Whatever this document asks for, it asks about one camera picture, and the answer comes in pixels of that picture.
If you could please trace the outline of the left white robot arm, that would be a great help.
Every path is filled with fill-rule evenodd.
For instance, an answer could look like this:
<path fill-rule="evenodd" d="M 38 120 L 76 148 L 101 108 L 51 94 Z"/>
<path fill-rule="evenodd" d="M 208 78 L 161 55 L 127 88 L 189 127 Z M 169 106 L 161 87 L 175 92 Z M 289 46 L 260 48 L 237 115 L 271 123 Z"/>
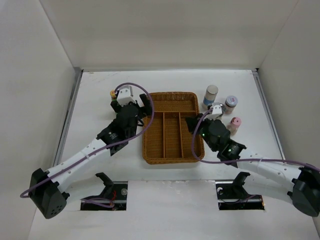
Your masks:
<path fill-rule="evenodd" d="M 143 93 L 139 97 L 142 106 L 131 96 L 125 97 L 123 90 L 118 91 L 116 100 L 110 104 L 116 117 L 96 138 L 61 164 L 47 170 L 38 168 L 32 173 L 26 194 L 45 219 L 57 216 L 73 201 L 94 204 L 95 199 L 105 200 L 112 195 L 114 183 L 104 172 L 97 172 L 85 180 L 81 177 L 98 164 L 101 154 L 111 158 L 137 138 L 140 135 L 137 128 L 143 126 L 143 118 L 154 117 L 150 94 Z"/>

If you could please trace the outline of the silver lid spice jar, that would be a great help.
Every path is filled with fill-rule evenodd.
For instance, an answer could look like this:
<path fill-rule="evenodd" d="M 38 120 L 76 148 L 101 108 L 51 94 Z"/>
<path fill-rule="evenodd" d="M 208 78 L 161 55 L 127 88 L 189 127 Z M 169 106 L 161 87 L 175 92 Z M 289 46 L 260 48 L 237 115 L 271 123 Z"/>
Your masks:
<path fill-rule="evenodd" d="M 216 119 L 221 120 L 223 115 L 226 113 L 226 106 L 223 103 L 219 103 L 219 102 L 216 102 L 215 105 L 219 106 L 221 109 L 221 114 Z"/>

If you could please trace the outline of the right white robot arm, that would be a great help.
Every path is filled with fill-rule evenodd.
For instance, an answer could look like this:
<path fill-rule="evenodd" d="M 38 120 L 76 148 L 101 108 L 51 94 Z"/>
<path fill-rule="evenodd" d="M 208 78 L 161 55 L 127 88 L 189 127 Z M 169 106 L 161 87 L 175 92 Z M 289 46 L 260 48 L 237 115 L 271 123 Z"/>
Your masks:
<path fill-rule="evenodd" d="M 238 198 L 262 195 L 293 205 L 301 213 L 317 217 L 320 214 L 320 170 L 308 163 L 268 159 L 249 151 L 231 139 L 230 131 L 220 120 L 206 118 L 200 113 L 186 117 L 192 138 L 200 136 L 209 149 L 216 153 L 217 161 L 240 170 L 232 182 L 232 192 Z"/>

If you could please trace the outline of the green label red sauce bottle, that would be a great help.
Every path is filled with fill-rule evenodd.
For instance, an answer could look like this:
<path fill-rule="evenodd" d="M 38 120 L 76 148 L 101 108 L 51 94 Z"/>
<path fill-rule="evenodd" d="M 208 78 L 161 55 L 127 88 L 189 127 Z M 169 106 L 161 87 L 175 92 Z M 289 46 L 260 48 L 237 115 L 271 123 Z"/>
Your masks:
<path fill-rule="evenodd" d="M 110 97 L 112 101 L 115 101 L 117 99 L 117 93 L 114 90 L 110 91 Z"/>

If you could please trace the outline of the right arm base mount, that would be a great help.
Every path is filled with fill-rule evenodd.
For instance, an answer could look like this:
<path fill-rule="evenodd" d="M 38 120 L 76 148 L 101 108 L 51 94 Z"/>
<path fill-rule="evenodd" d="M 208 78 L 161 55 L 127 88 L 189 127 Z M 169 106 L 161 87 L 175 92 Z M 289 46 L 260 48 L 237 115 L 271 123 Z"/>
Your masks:
<path fill-rule="evenodd" d="M 233 180 L 215 182 L 218 208 L 221 211 L 265 210 L 261 195 L 248 194 L 244 189 L 248 172 L 240 172 Z"/>

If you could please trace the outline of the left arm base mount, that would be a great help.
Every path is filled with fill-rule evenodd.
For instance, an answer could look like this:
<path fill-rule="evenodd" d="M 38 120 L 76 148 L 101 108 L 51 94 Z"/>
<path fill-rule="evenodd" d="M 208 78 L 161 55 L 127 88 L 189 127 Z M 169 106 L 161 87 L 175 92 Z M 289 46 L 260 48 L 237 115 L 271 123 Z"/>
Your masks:
<path fill-rule="evenodd" d="M 127 209 L 128 182 L 113 182 L 105 173 L 97 173 L 96 178 L 103 181 L 104 189 L 98 195 L 88 196 L 82 201 L 81 211 L 125 211 Z"/>

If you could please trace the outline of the red label white lid jar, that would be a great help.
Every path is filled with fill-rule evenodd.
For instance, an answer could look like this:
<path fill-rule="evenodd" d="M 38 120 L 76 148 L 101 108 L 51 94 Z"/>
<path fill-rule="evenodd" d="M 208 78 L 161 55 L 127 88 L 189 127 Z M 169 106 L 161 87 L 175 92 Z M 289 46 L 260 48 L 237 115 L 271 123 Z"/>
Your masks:
<path fill-rule="evenodd" d="M 231 114 L 235 107 L 238 104 L 238 98 L 234 95 L 229 95 L 226 97 L 224 105 L 225 105 L 225 114 Z"/>

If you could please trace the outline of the white blue label shaker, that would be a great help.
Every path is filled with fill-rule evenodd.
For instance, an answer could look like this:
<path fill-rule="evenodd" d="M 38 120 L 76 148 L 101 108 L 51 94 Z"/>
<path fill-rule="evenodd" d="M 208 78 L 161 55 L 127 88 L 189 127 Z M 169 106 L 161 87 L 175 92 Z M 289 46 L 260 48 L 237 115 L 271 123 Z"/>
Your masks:
<path fill-rule="evenodd" d="M 218 87 L 213 84 L 209 85 L 206 88 L 206 91 L 205 91 L 205 94 L 204 94 L 204 97 L 202 100 L 202 104 L 201 104 L 201 106 L 204 110 L 207 110 L 208 106 L 210 106 L 212 103 L 215 102 L 218 91 L 219 91 Z"/>

